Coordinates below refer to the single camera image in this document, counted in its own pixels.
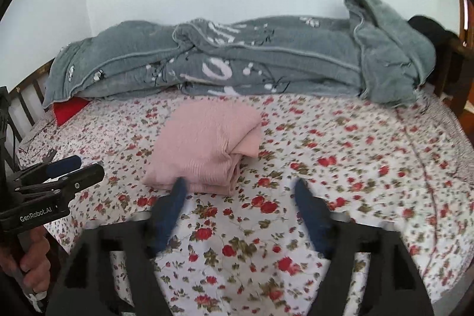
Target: red flower pattern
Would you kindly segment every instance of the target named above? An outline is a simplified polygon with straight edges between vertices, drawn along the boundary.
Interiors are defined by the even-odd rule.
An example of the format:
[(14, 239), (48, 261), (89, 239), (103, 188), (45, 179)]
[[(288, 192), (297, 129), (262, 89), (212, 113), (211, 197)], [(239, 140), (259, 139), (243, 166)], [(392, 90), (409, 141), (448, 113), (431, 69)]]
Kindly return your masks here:
[(212, 229), (211, 228), (200, 228), (196, 231), (196, 240), (207, 240), (212, 236)]
[(270, 179), (262, 178), (257, 181), (257, 185), (260, 187), (269, 187), (270, 186)]
[[(179, 94), (162, 92), (135, 100), (136, 103), (92, 101), (88, 106), (88, 111), (95, 117), (92, 124), (89, 114), (80, 113), (71, 120), (70, 127), (61, 129), (57, 134), (54, 125), (46, 127), (29, 144), (28, 151), (20, 153), (20, 161), (25, 165), (37, 162), (44, 155), (43, 149), (54, 142), (58, 159), (82, 154), (84, 162), (101, 160), (104, 163), (107, 177), (100, 188), (90, 187), (82, 192), (71, 202), (70, 216), (47, 224), (48, 230), (66, 250), (77, 242), (81, 228), (94, 215), (107, 222), (125, 221), (130, 213), (140, 210), (138, 204), (144, 204), (144, 199), (144, 207), (153, 205), (156, 193), (139, 183), (141, 173), (149, 162), (156, 133), (169, 115), (168, 106), (174, 109), (184, 98)], [(278, 268), (278, 262), (288, 256), (291, 263), (284, 271), (285, 275), (290, 277), (293, 274), (292, 289), (302, 295), (292, 299), (291, 307), (281, 305), (281, 301), (287, 300), (288, 280), (279, 281), (275, 276), (276, 283), (265, 292), (267, 300), (276, 299), (275, 305), (279, 304), (282, 311), (291, 314), (304, 308), (306, 302), (303, 297), (308, 296), (310, 290), (308, 277), (321, 274), (314, 279), (311, 288), (311, 291), (317, 290), (324, 268), (320, 262), (314, 263), (314, 254), (311, 259), (307, 258), (306, 246), (298, 237), (299, 232), (306, 232), (301, 219), (293, 224), (294, 202), (291, 192), (286, 190), (291, 189), (291, 183), (286, 180), (290, 175), (307, 179), (313, 184), (314, 194), (326, 199), (330, 209), (341, 208), (349, 212), (355, 221), (365, 218), (375, 220), (374, 214), (380, 211), (384, 216), (393, 213), (394, 220), (405, 219), (403, 239), (424, 275), (431, 299), (436, 300), (442, 291), (451, 288), (463, 270), (463, 264), (472, 257), (469, 237), (473, 228), (470, 219), (474, 212), (474, 198), (469, 183), (456, 175), (457, 170), (463, 168), (456, 168), (451, 161), (456, 160), (458, 165), (459, 160), (466, 159), (466, 155), (469, 157), (471, 150), (459, 152), (452, 133), (444, 127), (447, 115), (443, 122), (437, 121), (430, 116), (431, 112), (425, 112), (422, 103), (418, 108), (398, 108), (396, 114), (387, 115), (386, 110), (378, 105), (357, 100), (288, 94), (236, 99), (257, 107), (261, 113), (265, 126), (262, 129), (264, 138), (259, 150), (260, 160), (248, 162), (243, 159), (234, 197), (188, 195), (186, 201), (190, 209), (184, 210), (174, 230), (176, 237), (173, 236), (170, 241), (172, 253), (167, 255), (167, 251), (165, 254), (169, 263), (156, 261), (157, 268), (161, 269), (158, 275), (160, 280), (175, 288), (175, 293), (170, 293), (173, 305), (185, 309), (184, 313), (193, 314), (196, 304), (200, 303), (206, 308), (203, 312), (217, 314), (220, 312), (218, 309), (222, 312), (227, 309), (221, 296), (240, 293), (242, 306), (239, 309), (247, 307), (248, 313), (260, 315), (266, 308), (260, 300), (248, 302), (250, 289), (247, 289), (247, 280), (251, 277), (255, 280), (257, 272), (265, 275), (271, 270), (268, 267), (274, 264)], [(408, 132), (413, 127), (417, 130), (407, 137), (400, 127), (406, 127)], [(460, 137), (459, 141), (463, 142), (465, 138)], [(109, 144), (116, 144), (122, 149), (130, 144), (136, 147), (117, 151), (111, 149)], [(327, 166), (321, 165), (319, 158), (325, 158), (323, 164)], [(428, 166), (430, 186), (426, 191), (421, 166)], [(410, 179), (408, 185), (405, 181), (407, 177)], [(260, 179), (269, 179), (271, 186), (275, 184), (276, 188), (267, 189), (265, 180), (259, 185)], [(255, 197), (261, 198), (252, 202)], [(198, 204), (208, 209), (198, 209)], [(438, 242), (434, 245), (436, 250), (433, 254), (435, 232)], [(189, 241), (192, 233), (194, 240)], [(276, 234), (283, 237), (275, 240), (278, 244), (274, 244), (271, 237)], [(449, 248), (454, 239), (459, 259), (450, 258), (454, 249)], [(229, 257), (221, 250), (224, 249), (222, 245), (230, 247)], [(183, 266), (175, 266), (183, 261)], [(120, 259), (114, 262), (114, 273), (122, 283), (119, 263)], [(228, 268), (228, 271), (223, 270), (215, 276), (218, 282), (214, 284), (207, 282), (207, 277), (213, 277), (212, 264), (215, 264), (215, 271), (221, 264)], [(444, 273), (439, 277), (437, 266), (444, 267)], [(189, 278), (189, 283), (182, 278)], [(226, 285), (219, 285), (221, 278)], [(193, 291), (193, 287), (200, 285), (204, 292)], [(178, 291), (182, 288), (185, 293), (195, 295), (188, 300), (179, 296)], [(126, 289), (125, 281), (119, 289), (124, 298), (129, 296)], [(222, 289), (226, 293), (215, 293), (215, 290)], [(358, 296), (358, 291), (351, 295), (348, 307), (355, 304)]]
[(266, 201), (260, 207), (262, 213), (273, 213), (278, 209), (278, 204), (276, 202)]
[(231, 245), (224, 245), (224, 247), (222, 248), (222, 254), (226, 257), (232, 257), (236, 256), (237, 252), (234, 251), (234, 248), (232, 248)]
[(146, 204), (148, 203), (148, 199), (146, 197), (140, 197), (138, 200), (137, 200), (137, 205), (139, 207), (143, 207), (145, 206)]
[(283, 257), (278, 261), (278, 269), (286, 272), (292, 263), (293, 260), (290, 257)]
[(217, 279), (216, 279), (214, 276), (208, 276), (208, 277), (206, 277), (206, 281), (207, 281), (208, 284), (210, 284), (210, 285), (214, 285), (215, 283), (217, 283)]

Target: human hand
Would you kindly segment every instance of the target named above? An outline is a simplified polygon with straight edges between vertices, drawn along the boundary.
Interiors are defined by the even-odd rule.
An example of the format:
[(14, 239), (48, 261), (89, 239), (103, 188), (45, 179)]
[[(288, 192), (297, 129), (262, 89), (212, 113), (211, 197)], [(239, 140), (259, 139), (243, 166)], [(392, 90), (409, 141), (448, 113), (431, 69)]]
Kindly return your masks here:
[[(33, 228), (29, 231), (31, 245), (20, 261), (20, 268), (26, 272), (23, 284), (34, 292), (46, 291), (49, 287), (51, 263), (46, 257), (49, 251), (49, 242), (44, 237), (46, 229), (43, 226)], [(0, 249), (0, 267), (6, 274), (10, 274), (17, 268), (17, 263), (9, 251)]]

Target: wooden headboard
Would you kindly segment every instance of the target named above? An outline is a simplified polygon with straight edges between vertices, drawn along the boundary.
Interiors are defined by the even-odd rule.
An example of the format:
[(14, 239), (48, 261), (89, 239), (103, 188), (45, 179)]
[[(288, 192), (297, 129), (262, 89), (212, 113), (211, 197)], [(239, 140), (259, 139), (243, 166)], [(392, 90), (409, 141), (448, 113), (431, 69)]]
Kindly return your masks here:
[(474, 50), (469, 49), (463, 45), (458, 39), (451, 39), (446, 44), (446, 51), (441, 58), (437, 58), (437, 61), (441, 61), (440, 73), (435, 83), (434, 94), (438, 97), (443, 93), (449, 68), (451, 66), (451, 57), (453, 53), (459, 54), (463, 58), (463, 66), (461, 75), (456, 83), (456, 92), (453, 95), (449, 107), (454, 112), (457, 118), (464, 112), (464, 107), (469, 98), (469, 93), (473, 87), (474, 79)]
[[(30, 109), (27, 105), (27, 102), (24, 99), (23, 92), (29, 88), (30, 86), (33, 86), (36, 96), (38, 97), (39, 102), (42, 104), (44, 101), (44, 95), (43, 91), (41, 90), (41, 87), (39, 85), (39, 80), (43, 77), (45, 77), (47, 74), (49, 74), (49, 70), (51, 68), (51, 65), (53, 64), (53, 60), (50, 60), (49, 62), (45, 63), (43, 66), (40, 68), (36, 69), (33, 73), (31, 73), (29, 76), (27, 76), (25, 79), (22, 80), (18, 85), (16, 85), (13, 90), (9, 92), (9, 96), (11, 101), (18, 100), (20, 102), (21, 108), (23, 112), (25, 113), (26, 118), (28, 119), (28, 122), (30, 123), (31, 126), (35, 124), (35, 120), (30, 112)], [(21, 136), (19, 130), (17, 129), (17, 125), (15, 124), (15, 121), (12, 117), (11, 114), (9, 114), (9, 126), (11, 127), (11, 131), (13, 133), (13, 136), (15, 137), (15, 141), (17, 143), (20, 143), (23, 137)], [(18, 162), (16, 161), (16, 157), (10, 155), (7, 151), (5, 152), (5, 160), (8, 164), (8, 166), (13, 170), (19, 170), (20, 166)]]

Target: gray comforter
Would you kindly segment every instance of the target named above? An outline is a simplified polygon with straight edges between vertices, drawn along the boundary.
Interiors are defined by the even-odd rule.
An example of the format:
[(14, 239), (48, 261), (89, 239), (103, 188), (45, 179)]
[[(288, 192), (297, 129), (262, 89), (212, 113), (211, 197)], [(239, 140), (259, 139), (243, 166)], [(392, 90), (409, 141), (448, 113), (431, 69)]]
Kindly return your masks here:
[(348, 19), (123, 22), (57, 55), (44, 107), (73, 95), (135, 97), (173, 85), (191, 95), (286, 92), (413, 102), (435, 65), (430, 41), (380, 0), (344, 3)]

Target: bed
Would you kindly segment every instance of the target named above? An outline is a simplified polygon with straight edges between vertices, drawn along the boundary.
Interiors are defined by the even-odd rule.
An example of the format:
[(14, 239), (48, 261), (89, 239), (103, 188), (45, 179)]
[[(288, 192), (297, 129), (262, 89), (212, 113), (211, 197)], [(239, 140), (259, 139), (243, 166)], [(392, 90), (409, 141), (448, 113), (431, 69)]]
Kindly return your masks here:
[[(60, 128), (51, 112), (34, 123), (17, 149), (21, 167), (55, 148), (58, 159), (77, 154), (83, 165), (100, 162), (105, 169), (102, 183), (71, 202), (70, 216), (46, 225), (66, 251), (86, 221), (125, 221), (164, 194), (140, 179), (161, 127), (189, 98), (170, 90), (94, 100)], [(155, 260), (173, 312), (306, 312), (329, 262), (312, 250), (297, 216), (291, 197), (297, 177), (357, 222), (394, 221), (433, 302), (470, 266), (474, 152), (438, 98), (426, 92), (416, 105), (395, 110), (298, 94), (237, 99), (261, 113), (259, 157), (243, 160), (233, 197), (188, 196), (168, 250)], [(356, 257), (346, 315), (356, 314), (368, 264), (367, 255)], [(118, 293), (131, 301), (121, 254), (113, 255), (113, 266)]]

